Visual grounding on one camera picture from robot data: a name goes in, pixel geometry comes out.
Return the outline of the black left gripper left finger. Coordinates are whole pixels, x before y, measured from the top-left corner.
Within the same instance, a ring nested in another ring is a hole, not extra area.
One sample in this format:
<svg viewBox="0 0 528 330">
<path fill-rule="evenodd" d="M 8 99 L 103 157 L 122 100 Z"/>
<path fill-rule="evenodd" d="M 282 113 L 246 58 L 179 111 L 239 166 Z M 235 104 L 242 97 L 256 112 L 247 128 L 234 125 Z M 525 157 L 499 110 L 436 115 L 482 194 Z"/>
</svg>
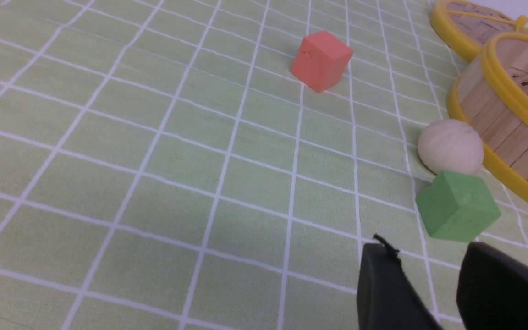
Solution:
<svg viewBox="0 0 528 330">
<path fill-rule="evenodd" d="M 399 249 L 380 235 L 363 247 L 357 288 L 361 330 L 441 330 L 402 267 Z"/>
</svg>

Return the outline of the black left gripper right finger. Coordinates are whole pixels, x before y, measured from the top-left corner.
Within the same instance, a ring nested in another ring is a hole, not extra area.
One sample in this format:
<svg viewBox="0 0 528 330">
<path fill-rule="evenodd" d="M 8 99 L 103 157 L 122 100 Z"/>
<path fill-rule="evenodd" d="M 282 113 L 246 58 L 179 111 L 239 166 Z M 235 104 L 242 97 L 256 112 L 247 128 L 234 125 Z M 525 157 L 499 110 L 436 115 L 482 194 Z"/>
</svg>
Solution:
<svg viewBox="0 0 528 330">
<path fill-rule="evenodd" d="M 456 303 L 467 330 L 528 330 L 528 266 L 484 242 L 470 243 Z"/>
</svg>

